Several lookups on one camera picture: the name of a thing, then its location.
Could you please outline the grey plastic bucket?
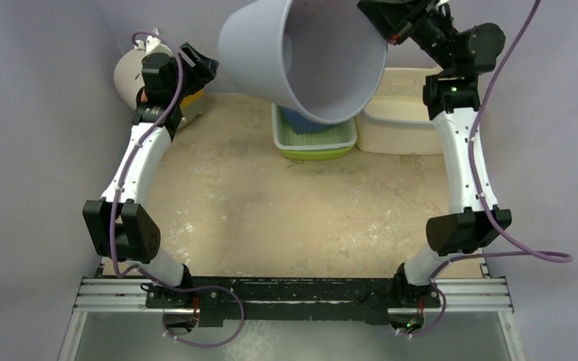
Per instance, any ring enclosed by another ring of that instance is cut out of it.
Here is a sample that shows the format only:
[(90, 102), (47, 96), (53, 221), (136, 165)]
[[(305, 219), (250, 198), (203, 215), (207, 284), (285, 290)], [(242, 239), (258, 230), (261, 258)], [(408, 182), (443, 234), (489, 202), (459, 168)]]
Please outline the grey plastic bucket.
[(267, 0), (229, 16), (218, 55), (240, 92), (338, 124), (372, 99), (388, 43), (355, 1)]

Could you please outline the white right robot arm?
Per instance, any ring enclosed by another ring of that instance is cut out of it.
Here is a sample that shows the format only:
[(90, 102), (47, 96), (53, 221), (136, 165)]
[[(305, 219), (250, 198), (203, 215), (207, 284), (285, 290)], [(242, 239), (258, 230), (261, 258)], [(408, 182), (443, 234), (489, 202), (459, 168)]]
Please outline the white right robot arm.
[(476, 118), (482, 109), (479, 77), (496, 68), (506, 37), (496, 24), (460, 31), (450, 7), (439, 1), (361, 1), (359, 10), (391, 45), (414, 41), (439, 67), (426, 77), (422, 99), (443, 146), (449, 211), (430, 218), (427, 243), (394, 275), (392, 295), (410, 306), (433, 292), (437, 269), (487, 247), (507, 228), (510, 211), (499, 208), (488, 185)]

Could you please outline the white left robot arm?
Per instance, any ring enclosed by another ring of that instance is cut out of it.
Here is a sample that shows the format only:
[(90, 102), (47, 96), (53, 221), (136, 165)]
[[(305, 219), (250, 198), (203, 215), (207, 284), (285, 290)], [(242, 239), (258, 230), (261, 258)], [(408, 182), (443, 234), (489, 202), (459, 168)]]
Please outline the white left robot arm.
[(173, 53), (155, 38), (131, 54), (133, 65), (119, 64), (114, 74), (135, 77), (128, 147), (110, 185), (98, 199), (86, 201), (82, 213), (98, 255), (114, 265), (128, 262), (167, 284), (166, 299), (183, 308), (194, 297), (188, 267), (162, 248), (145, 199), (177, 132), (202, 115), (204, 88), (215, 79), (219, 63), (188, 43)]

